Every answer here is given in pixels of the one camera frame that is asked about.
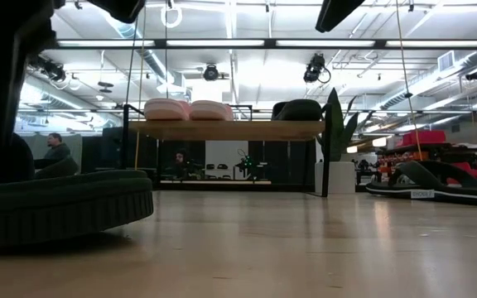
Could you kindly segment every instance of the white planter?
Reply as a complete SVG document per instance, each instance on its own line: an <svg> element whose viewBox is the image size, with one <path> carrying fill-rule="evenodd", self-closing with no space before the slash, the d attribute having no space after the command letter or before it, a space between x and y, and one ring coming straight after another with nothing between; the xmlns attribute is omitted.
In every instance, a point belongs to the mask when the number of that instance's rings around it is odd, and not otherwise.
<svg viewBox="0 0 477 298"><path fill-rule="evenodd" d="M316 163L314 185L316 193L321 193L323 187L323 162ZM330 163L329 194L354 194L356 189L356 174L354 163L350 161L336 161Z"/></svg>

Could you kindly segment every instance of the cable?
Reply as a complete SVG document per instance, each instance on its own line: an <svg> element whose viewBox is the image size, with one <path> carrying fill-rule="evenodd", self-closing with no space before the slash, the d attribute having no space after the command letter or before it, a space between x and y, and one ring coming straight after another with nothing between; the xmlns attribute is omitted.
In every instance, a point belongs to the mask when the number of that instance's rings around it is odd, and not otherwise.
<svg viewBox="0 0 477 298"><path fill-rule="evenodd" d="M402 28L401 28L401 17L398 11L398 0L395 0L395 4L397 7L397 27L398 27L398 39L401 43L401 57L402 57L402 71L404 71L404 84L406 85L406 97L407 101L410 104L410 114L412 115L413 126L415 128L415 139L417 141L417 150L419 151L419 159L422 161L422 151L421 151L421 143L419 141L419 131L417 130L417 124L415 123L415 113L413 112L412 106L412 94L410 93L409 85L407 82L407 72L406 72L406 61L404 59L404 41L402 40Z"/></svg>
<svg viewBox="0 0 477 298"><path fill-rule="evenodd" d="M327 83L330 82L330 79L332 79L332 74L330 73L330 71L326 67L323 67L323 69L327 72L327 74L329 74L329 79L324 82L318 77L318 82L320 82L322 84L327 84Z"/></svg>
<svg viewBox="0 0 477 298"><path fill-rule="evenodd" d="M145 51L145 30L147 29L147 8L145 7L143 9L143 14L142 14L142 43L141 43L141 52L143 53ZM142 67L143 67L143 62L144 59L141 57L141 65L139 67L140 72L139 72L139 103L137 105L137 108L141 109L141 97L142 97ZM139 121L141 118L141 114L137 113L137 120ZM134 164L134 170L137 171L137 162L139 161L139 130L137 130L137 137L136 137L136 156L135 156L135 164Z"/></svg>
<svg viewBox="0 0 477 298"><path fill-rule="evenodd" d="M132 56L130 57L130 69L128 70L128 87L126 88L126 101L124 102L124 104L128 104L128 95L130 94L130 83L132 82L133 52L136 49L137 21L138 20L139 20L139 16L137 16L137 18L136 18L136 26L133 29Z"/></svg>

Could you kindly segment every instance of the duct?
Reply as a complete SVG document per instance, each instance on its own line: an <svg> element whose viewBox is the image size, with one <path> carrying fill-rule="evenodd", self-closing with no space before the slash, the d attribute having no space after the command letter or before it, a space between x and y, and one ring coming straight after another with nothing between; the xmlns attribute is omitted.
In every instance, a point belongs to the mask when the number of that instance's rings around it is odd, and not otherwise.
<svg viewBox="0 0 477 298"><path fill-rule="evenodd" d="M417 77L408 81L410 92L412 96L422 94L427 90L435 88L436 86L445 83L449 79L466 75L472 70L477 69L477 51L465 55L464 51L455 51L455 63L449 70L440 71L439 66L434 66L427 72L424 72ZM406 100L406 87L403 85L392 92L386 94L380 103L375 105L372 109L388 109L397 103Z"/></svg>
<svg viewBox="0 0 477 298"><path fill-rule="evenodd" d="M55 100L56 102L64 104L65 106L75 109L98 109L98 107L94 106L93 104L88 103L83 99L79 99L63 90L58 90L51 86L51 84L44 82L32 75L26 77L24 84L29 84L30 86L40 90L43 94L49 95L51 100ZM112 115L111 113L97 113L97 115L105 121L104 125L123 125L121 118Z"/></svg>
<svg viewBox="0 0 477 298"><path fill-rule="evenodd" d="M104 19L124 39L131 40L135 36L139 39L143 38L141 33L136 30L136 27L134 24L125 24L122 22L118 22L117 20L114 20L108 15L104 15ZM179 74L179 73L172 74L170 71L168 71L152 50L136 49L135 51L147 63L148 67L150 67L150 69L154 72L154 74L156 74L157 78L162 84L167 84L167 83L176 84L176 85L179 85L180 87L185 87L181 85L181 82L183 80L181 78L178 78L178 77L181 77L182 74Z"/></svg>

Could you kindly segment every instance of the ceiling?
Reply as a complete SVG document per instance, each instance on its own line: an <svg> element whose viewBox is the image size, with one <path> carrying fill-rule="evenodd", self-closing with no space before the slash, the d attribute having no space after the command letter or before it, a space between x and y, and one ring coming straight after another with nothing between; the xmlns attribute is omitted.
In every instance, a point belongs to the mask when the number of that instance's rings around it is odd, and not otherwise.
<svg viewBox="0 0 477 298"><path fill-rule="evenodd" d="M399 1L400 23L404 38L424 39L477 39L477 1L415 0L415 9L408 12L408 1ZM137 30L148 40L154 39L214 39L214 38L398 38L398 25L394 0L365 1L332 32L315 30L321 1L271 0L267 12L264 0L174 1L182 12L179 25L166 28L161 21L165 1L147 1L147 7L137 20ZM59 39L119 39L111 25L111 17L100 8L80 2L81 10L71 1L55 12L51 18ZM168 22L174 22L177 13L167 12ZM448 50L407 50L404 52L407 79L415 79L437 66L437 58ZM384 96L404 85L402 53L399 50L153 50L156 58L170 71L182 73L185 86L200 84L201 71L207 64L216 64L220 72L234 70L236 101L252 104L255 108L271 108L273 104L291 99L309 98L324 103L332 88L340 93L343 107L357 96L353 108L373 108ZM315 53L324 55L332 80L328 84L306 84L303 74L306 64ZM152 69L131 50L106 50L101 62L100 50L45 50L42 55L64 66L68 74L65 82L54 84L66 94L91 107L112 108L128 102L138 106L151 98L166 97L157 87L161 85ZM42 74L32 76L44 82ZM112 93L101 94L97 83L102 80L114 84ZM232 86L227 79L219 83L224 102L231 103ZM413 99L414 108L426 106L450 96L461 94L477 86L457 76L444 79L440 84L424 90ZM203 92L201 88L193 92ZM96 95L103 95L98 101ZM184 99L184 95L169 93L169 97ZM469 103L476 102L471 94ZM402 109L400 103L392 109ZM459 99L446 106L457 109L465 105ZM375 118L374 121L390 121Z"/></svg>

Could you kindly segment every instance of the spotlight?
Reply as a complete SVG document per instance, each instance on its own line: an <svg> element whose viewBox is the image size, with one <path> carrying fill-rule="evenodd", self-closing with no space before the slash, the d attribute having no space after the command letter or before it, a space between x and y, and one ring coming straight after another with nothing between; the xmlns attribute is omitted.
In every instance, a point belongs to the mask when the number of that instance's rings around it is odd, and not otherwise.
<svg viewBox="0 0 477 298"><path fill-rule="evenodd" d="M468 74L465 76L465 79L467 80L473 80L473 79L477 79L477 71L472 73L472 74Z"/></svg>
<svg viewBox="0 0 477 298"><path fill-rule="evenodd" d="M329 79L326 81L320 80L320 75L323 71L326 71L329 74ZM311 62L306 66L305 75L303 79L306 83L314 83L320 81L323 84L329 83L330 81L330 72L325 68L325 58L323 54L314 54L311 59Z"/></svg>
<svg viewBox="0 0 477 298"><path fill-rule="evenodd" d="M65 71L63 65L57 65L52 61L44 59L40 56L31 58L29 60L29 65L33 69L39 70L43 75L46 75L52 81L59 83L65 80Z"/></svg>
<svg viewBox="0 0 477 298"><path fill-rule="evenodd" d="M216 65L207 65L204 71L204 79L207 81L214 81L219 78L219 71L216 69Z"/></svg>

